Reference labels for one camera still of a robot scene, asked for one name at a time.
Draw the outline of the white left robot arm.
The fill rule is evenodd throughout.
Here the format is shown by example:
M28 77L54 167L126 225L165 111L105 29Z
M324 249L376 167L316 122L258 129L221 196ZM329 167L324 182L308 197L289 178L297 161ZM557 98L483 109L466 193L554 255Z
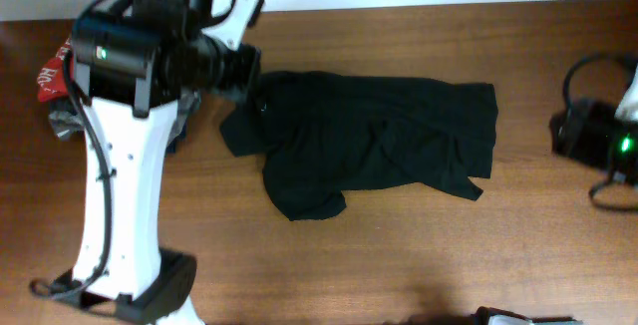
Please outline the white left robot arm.
M113 303L131 324L196 324L194 256L160 246L163 163L188 90L243 96L259 51L242 41L264 0L105 0L77 18L62 73L84 129L84 229L75 264L39 298L86 313Z

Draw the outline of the black t-shirt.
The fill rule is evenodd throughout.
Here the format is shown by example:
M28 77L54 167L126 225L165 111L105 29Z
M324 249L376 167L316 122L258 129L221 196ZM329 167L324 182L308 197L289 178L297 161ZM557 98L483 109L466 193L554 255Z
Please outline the black t-shirt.
M421 183L479 199L497 115L490 83L280 71L220 132L234 156L265 157L266 193L288 220L324 220L346 209L347 190Z

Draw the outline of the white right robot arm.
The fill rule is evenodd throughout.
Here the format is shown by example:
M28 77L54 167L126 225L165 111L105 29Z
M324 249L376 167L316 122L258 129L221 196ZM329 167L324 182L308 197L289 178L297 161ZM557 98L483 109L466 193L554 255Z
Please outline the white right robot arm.
M552 150L562 156L607 172L606 179L588 192L592 205L600 210L635 212L636 205L600 202L596 194L613 184L637 185L637 80L628 84L619 105L593 99L573 100L570 84L585 65L609 60L625 71L637 73L637 58L625 54L594 54L576 62L562 85L565 110L552 117Z

